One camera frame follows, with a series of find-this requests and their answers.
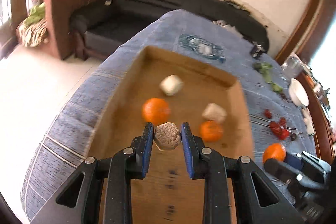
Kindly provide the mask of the large orange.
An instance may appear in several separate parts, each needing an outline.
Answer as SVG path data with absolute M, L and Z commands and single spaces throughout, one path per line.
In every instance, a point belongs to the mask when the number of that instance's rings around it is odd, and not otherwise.
M 274 143 L 269 145 L 263 153 L 262 163 L 264 164 L 268 159 L 276 159 L 284 161 L 286 158 L 286 148 L 281 143 Z

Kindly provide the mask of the brown lumpy cake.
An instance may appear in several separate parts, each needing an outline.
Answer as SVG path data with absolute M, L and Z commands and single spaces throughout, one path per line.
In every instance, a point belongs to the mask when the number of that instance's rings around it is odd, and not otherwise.
M 175 123 L 166 122 L 156 127 L 154 141 L 159 150 L 171 151 L 179 146 L 181 134 Z

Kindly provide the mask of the dark plum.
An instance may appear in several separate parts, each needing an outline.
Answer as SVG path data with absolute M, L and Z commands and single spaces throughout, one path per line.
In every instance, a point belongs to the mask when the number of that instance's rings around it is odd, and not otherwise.
M 297 139 L 297 134 L 296 133 L 291 133 L 290 139 L 291 139 L 291 141 L 295 141 Z

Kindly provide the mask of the small orange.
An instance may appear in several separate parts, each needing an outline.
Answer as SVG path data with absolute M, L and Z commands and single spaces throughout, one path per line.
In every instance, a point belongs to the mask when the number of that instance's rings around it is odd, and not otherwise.
M 223 136 L 223 127 L 215 121 L 205 121 L 200 125 L 199 135 L 204 142 L 216 142 Z

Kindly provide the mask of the red tomato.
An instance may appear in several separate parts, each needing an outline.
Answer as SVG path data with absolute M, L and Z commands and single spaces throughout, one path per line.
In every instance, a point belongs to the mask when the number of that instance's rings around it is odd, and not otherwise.
M 285 140 L 290 135 L 289 131 L 285 128 L 280 128 L 279 139 Z

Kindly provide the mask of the large red date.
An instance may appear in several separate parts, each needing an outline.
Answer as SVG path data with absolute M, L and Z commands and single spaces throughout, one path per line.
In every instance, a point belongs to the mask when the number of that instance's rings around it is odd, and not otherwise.
M 277 122 L 271 121 L 269 123 L 269 128 L 274 135 L 276 136 L 281 135 L 282 129 L 281 129 L 281 126 Z

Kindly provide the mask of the orange in tray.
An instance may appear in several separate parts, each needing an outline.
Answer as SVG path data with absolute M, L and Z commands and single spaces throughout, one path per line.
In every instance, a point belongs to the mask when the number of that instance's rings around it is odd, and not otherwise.
M 145 122 L 155 126 L 168 122 L 171 110 L 168 102 L 162 98 L 150 98 L 142 105 L 142 117 Z

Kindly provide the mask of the white cake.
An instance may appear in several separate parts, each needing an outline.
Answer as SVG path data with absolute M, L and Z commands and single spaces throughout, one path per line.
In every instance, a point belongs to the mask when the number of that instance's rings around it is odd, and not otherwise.
M 170 75 L 161 81 L 159 87 L 167 96 L 173 96 L 181 90 L 183 81 L 177 75 Z
M 206 120 L 211 120 L 217 122 L 218 124 L 223 124 L 227 117 L 227 112 L 221 106 L 215 103 L 209 103 L 203 110 L 202 117 Z

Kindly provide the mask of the white work glove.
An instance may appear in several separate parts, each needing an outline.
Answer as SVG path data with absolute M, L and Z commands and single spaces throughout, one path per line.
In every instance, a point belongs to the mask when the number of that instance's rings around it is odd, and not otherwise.
M 304 124 L 306 125 L 306 130 L 307 130 L 308 135 L 314 136 L 315 129 L 314 129 L 313 120 L 310 115 L 309 109 L 307 107 L 301 108 L 301 112 L 302 112 Z

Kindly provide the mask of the white bowl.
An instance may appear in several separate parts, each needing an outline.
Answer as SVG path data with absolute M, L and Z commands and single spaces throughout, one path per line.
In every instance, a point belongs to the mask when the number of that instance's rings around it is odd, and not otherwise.
M 301 108 L 308 107 L 309 105 L 309 98 L 307 93 L 302 86 L 302 84 L 297 80 L 292 78 L 290 80 L 290 85 L 288 87 L 288 93 L 293 101 L 293 103 Z

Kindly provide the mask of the green leafy vegetable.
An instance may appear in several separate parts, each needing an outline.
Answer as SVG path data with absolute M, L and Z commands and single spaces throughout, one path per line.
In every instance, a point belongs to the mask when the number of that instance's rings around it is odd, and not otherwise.
M 271 72 L 273 66 L 270 63 L 255 62 L 253 63 L 252 67 L 254 68 L 254 70 L 262 75 L 264 81 L 271 86 L 272 90 L 275 93 L 281 94 L 283 92 L 283 88 L 280 87 L 280 85 L 274 83 L 272 80 Z

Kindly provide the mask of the small black device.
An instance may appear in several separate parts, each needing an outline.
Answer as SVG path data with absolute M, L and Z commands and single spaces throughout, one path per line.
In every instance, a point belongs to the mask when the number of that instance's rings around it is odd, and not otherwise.
M 254 44 L 251 51 L 249 52 L 250 56 L 256 60 L 265 53 L 264 48 L 259 44 Z

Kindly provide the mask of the black sofa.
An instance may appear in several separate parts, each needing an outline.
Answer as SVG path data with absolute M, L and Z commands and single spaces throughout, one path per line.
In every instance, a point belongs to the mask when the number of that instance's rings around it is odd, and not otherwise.
M 165 13 L 183 9 L 210 21 L 221 20 L 243 38 L 269 50 L 266 28 L 246 10 L 222 0 L 98 0 L 75 10 L 70 33 L 76 57 L 105 60 Z

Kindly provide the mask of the wooden sideboard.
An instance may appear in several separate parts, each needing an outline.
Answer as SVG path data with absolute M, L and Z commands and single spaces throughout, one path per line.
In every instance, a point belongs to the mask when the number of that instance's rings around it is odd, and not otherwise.
M 327 30 L 335 16 L 335 0 L 309 0 L 303 15 L 285 45 L 276 55 L 275 60 L 282 64 L 291 53 L 296 53 L 302 61 L 311 61 L 322 45 Z M 328 121 L 322 103 L 326 96 L 322 84 L 314 83 L 313 77 L 301 72 L 297 79 L 305 88 L 309 98 L 309 110 L 315 129 L 314 141 L 316 154 L 322 160 L 332 163 L 334 160 L 333 143 Z

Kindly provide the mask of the striped cloth pile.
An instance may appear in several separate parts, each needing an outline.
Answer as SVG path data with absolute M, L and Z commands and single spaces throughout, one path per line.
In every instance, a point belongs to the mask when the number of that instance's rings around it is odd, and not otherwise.
M 49 42 L 45 3 L 34 6 L 29 16 L 16 29 L 19 43 L 28 48 L 35 48 Z

